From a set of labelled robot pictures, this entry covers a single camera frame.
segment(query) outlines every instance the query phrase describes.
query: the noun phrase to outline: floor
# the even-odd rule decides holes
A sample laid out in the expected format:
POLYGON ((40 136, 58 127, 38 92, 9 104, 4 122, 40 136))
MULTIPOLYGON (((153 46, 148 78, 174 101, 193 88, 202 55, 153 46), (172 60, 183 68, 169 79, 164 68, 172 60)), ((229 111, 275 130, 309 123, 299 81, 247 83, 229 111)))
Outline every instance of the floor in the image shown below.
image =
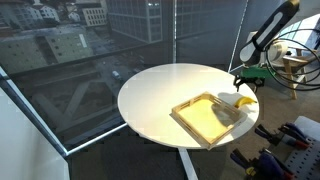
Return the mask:
MULTIPOLYGON (((281 124, 294 122, 298 116, 320 122, 319 90, 299 91, 298 99, 291 100, 289 89, 267 79, 265 87, 259 88, 256 95, 260 104, 256 125, 277 130, 281 124)), ((269 147, 269 143, 251 129, 225 146, 188 152, 199 179, 229 180, 245 177, 244 170, 229 158, 232 150, 238 148, 247 159, 252 159, 258 157, 263 147, 269 147)), ((67 160, 72 180, 187 179, 177 149, 145 140, 128 127, 67 160)))

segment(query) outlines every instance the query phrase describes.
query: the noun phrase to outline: table top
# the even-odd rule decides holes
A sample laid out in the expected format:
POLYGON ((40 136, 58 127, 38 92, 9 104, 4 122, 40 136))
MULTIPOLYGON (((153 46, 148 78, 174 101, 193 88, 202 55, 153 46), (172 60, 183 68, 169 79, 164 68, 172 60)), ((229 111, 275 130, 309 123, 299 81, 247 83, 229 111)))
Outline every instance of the table top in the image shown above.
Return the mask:
MULTIPOLYGON (((187 149, 204 149, 171 116, 173 107, 203 92, 234 104, 242 96, 257 101, 253 91, 242 85, 233 86, 234 76, 209 66, 166 64, 146 69, 132 76, 121 88, 118 108, 121 116, 135 132, 159 144, 187 149)), ((249 131, 258 119, 259 104, 244 105, 248 116, 215 146, 230 142, 249 131)))

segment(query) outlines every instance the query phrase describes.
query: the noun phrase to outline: glass wall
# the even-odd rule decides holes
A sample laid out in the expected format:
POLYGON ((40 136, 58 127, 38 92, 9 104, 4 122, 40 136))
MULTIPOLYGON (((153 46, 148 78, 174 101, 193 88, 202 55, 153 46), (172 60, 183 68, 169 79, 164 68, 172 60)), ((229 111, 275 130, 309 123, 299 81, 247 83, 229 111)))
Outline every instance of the glass wall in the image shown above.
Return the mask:
POLYGON ((0 65, 71 150, 124 124, 117 109, 124 82, 173 62, 173 7, 160 0, 1 1, 0 65))

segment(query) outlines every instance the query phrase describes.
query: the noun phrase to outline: cityscape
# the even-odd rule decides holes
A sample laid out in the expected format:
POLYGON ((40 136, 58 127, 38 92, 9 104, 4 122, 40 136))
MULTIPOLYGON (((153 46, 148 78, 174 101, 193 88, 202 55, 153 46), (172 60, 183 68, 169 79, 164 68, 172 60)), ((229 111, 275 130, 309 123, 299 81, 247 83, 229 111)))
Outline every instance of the cityscape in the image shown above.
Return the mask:
MULTIPOLYGON (((210 30, 212 3, 193 2, 178 1, 177 37, 210 30)), ((122 122, 126 80, 168 63, 168 11, 161 0, 0 0, 0 65, 71 148, 122 122)))

